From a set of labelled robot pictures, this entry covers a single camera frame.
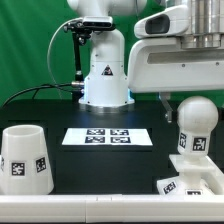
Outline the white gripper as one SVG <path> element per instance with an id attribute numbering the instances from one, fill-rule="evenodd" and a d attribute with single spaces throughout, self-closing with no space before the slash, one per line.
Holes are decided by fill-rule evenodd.
<path id="1" fill-rule="evenodd" d="M 139 40 L 129 55 L 128 87 L 133 93 L 162 92 L 159 99 L 171 123 L 167 92 L 224 89 L 224 47 L 183 49 L 175 37 Z"/>

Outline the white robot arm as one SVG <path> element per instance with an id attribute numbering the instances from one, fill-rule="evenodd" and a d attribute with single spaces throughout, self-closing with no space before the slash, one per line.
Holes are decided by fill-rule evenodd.
<path id="1" fill-rule="evenodd" d="M 125 60 L 113 18 L 147 0 L 67 0 L 79 15 L 70 23 L 74 44 L 91 41 L 81 105 L 104 112 L 132 104 L 132 93 L 224 89 L 224 0 L 155 1 L 164 9 L 134 25 L 139 40 Z"/>

